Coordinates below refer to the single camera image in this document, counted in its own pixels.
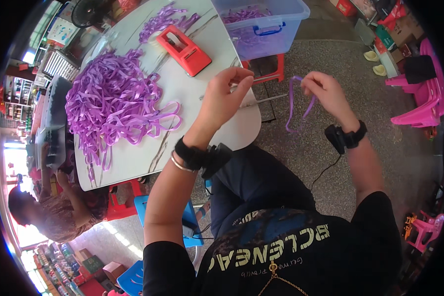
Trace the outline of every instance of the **black cable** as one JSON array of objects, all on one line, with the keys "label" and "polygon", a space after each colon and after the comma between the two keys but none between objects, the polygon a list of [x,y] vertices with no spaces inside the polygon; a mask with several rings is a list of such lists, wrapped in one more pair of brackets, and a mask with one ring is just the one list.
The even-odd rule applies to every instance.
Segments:
[{"label": "black cable", "polygon": [[211,227],[211,224],[210,224],[210,223],[209,223],[209,225],[207,225],[204,229],[202,229],[202,230],[201,230],[200,232],[198,232],[198,233],[195,233],[194,235],[203,233],[204,231],[206,231],[207,229],[209,229],[209,227]]},{"label": "black cable", "polygon": [[204,188],[207,191],[207,193],[209,193],[209,195],[213,195],[212,192],[210,192],[209,189],[207,189],[207,187],[205,186],[205,180],[204,180]]},{"label": "black cable", "polygon": [[339,157],[337,158],[337,160],[336,160],[335,163],[332,163],[332,164],[329,165],[327,168],[325,168],[322,172],[320,172],[319,176],[318,176],[318,177],[316,178],[316,180],[314,180],[313,183],[311,184],[311,191],[312,191],[312,189],[313,189],[313,187],[314,187],[314,182],[316,182],[317,180],[319,180],[320,176],[322,176],[322,174],[324,174],[324,172],[325,172],[326,170],[328,170],[328,169],[330,169],[331,167],[335,166],[335,165],[338,163],[338,161],[340,160],[341,157],[342,157],[342,154],[339,154]]}]

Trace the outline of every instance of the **black t-shirt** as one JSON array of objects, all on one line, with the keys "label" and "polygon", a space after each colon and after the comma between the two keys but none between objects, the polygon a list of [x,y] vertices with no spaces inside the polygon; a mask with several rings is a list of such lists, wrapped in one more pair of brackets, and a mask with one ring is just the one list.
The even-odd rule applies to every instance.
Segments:
[{"label": "black t-shirt", "polygon": [[[288,208],[252,211],[205,253],[197,276],[185,249],[158,241],[143,253],[143,295],[258,295],[277,275],[313,295],[383,295],[402,263],[389,198],[366,197],[351,222]],[[274,279],[263,295],[301,295]]]}]

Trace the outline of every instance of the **marble table top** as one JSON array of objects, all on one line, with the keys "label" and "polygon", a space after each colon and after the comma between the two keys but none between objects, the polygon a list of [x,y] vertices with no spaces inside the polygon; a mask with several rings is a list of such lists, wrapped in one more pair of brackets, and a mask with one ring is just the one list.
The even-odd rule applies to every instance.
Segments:
[{"label": "marble table top", "polygon": [[[161,171],[170,159],[174,145],[197,117],[202,103],[199,97],[204,94],[209,80],[225,68],[241,66],[237,52],[210,0],[178,0],[174,5],[174,8],[187,9],[187,12],[176,13],[173,18],[183,15],[189,18],[196,12],[201,15],[201,19],[185,34],[207,53],[212,63],[194,78],[187,76],[184,69],[168,53],[162,54],[150,44],[140,44],[138,38],[143,23],[168,3],[170,1],[149,0],[118,22],[108,33],[118,32],[116,39],[111,43],[117,55],[124,55],[129,49],[141,48],[144,51],[140,57],[143,73],[148,75],[156,72],[161,76],[158,85],[162,87],[163,95],[158,106],[162,108],[169,101],[179,102],[181,110],[178,115],[182,117],[183,123],[176,131],[163,131],[157,138],[146,136],[139,145],[131,145],[128,141],[120,139],[112,147],[112,163],[108,171],[103,171],[100,166],[92,166],[95,175],[95,181],[92,182],[89,180],[91,167],[84,162],[84,155],[77,146],[78,136],[75,135],[77,174],[84,191]],[[255,96],[250,89],[242,104],[254,100]],[[254,141],[260,127],[261,115],[257,105],[240,109],[215,134],[211,145],[224,143],[232,150],[241,149]]]}]

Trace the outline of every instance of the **dark pants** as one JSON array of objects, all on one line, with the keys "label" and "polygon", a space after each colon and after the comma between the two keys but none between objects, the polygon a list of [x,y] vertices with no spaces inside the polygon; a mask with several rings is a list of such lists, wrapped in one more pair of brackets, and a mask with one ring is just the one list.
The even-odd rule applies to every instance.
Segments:
[{"label": "dark pants", "polygon": [[234,151],[212,177],[211,232],[216,238],[225,218],[244,203],[315,211],[311,191],[270,153],[254,144]]}]

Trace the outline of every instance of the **gold necklace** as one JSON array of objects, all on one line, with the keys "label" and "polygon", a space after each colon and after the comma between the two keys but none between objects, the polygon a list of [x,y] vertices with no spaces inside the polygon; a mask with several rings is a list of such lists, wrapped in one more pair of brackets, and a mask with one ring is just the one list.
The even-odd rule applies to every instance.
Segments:
[{"label": "gold necklace", "polygon": [[304,296],[308,296],[308,294],[306,294],[306,292],[304,292],[300,287],[296,286],[296,285],[293,284],[292,282],[287,281],[287,280],[285,280],[284,278],[279,277],[279,276],[277,275],[276,270],[278,269],[278,265],[276,265],[276,263],[274,263],[273,260],[271,261],[270,267],[269,267],[268,269],[271,271],[271,278],[270,278],[270,280],[266,283],[266,285],[263,287],[263,289],[261,289],[261,291],[260,291],[260,293],[258,294],[258,296],[260,296],[261,293],[263,293],[263,291],[265,291],[266,287],[268,287],[268,285],[271,283],[271,281],[272,281],[274,278],[278,278],[278,279],[284,281],[285,283],[290,284],[291,286],[293,286],[293,287],[295,287],[296,289],[298,289],[299,292],[303,293]]}]

